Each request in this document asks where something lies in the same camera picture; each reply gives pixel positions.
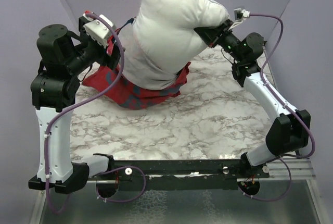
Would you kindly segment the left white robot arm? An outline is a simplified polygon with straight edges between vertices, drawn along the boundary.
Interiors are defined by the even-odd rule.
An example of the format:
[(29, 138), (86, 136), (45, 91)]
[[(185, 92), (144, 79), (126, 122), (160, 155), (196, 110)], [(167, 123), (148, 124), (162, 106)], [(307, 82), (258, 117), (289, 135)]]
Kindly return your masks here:
[(29, 188), (70, 194), (84, 188), (95, 175), (112, 178), (111, 155), (97, 153), (83, 161), (71, 160), (70, 124), (78, 107), (79, 74), (94, 63), (113, 70), (124, 63), (115, 25), (103, 15), (84, 13), (78, 33), (52, 24), (39, 31), (36, 45), (42, 59), (31, 92), (40, 129), (40, 164)]

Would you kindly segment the white pillow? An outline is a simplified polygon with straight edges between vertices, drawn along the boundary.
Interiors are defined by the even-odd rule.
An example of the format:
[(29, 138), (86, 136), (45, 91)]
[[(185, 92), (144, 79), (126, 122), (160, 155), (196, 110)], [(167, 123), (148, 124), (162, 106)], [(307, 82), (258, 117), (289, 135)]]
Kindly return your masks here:
[(123, 75), (143, 89), (169, 87), (207, 47), (194, 29), (227, 19), (228, 11), (215, 0), (141, 0), (134, 22), (119, 35), (125, 47)]

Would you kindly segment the red printed pillowcase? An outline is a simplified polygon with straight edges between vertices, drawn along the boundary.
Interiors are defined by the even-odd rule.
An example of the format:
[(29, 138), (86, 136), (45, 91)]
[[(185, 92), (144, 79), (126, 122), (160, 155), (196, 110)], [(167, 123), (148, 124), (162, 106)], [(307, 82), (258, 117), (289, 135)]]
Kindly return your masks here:
[(132, 18), (117, 29), (125, 48), (125, 63), (119, 81), (105, 96), (122, 108), (139, 110), (179, 96), (187, 83), (191, 58), (177, 58), (174, 71), (159, 67), (140, 46), (135, 26), (136, 18)]

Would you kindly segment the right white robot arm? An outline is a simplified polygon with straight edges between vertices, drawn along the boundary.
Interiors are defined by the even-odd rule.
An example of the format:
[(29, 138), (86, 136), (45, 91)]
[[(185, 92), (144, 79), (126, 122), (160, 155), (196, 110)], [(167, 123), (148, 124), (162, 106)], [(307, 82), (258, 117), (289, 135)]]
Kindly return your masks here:
[(258, 166), (307, 146), (311, 116), (307, 110), (289, 104), (259, 67), (257, 60), (264, 53), (263, 37), (253, 32), (239, 40), (232, 33), (233, 25), (226, 20), (218, 27), (197, 27), (194, 31), (208, 47), (218, 45), (231, 55), (233, 78), (259, 102), (272, 121), (265, 142), (240, 158), (239, 172), (250, 178)]

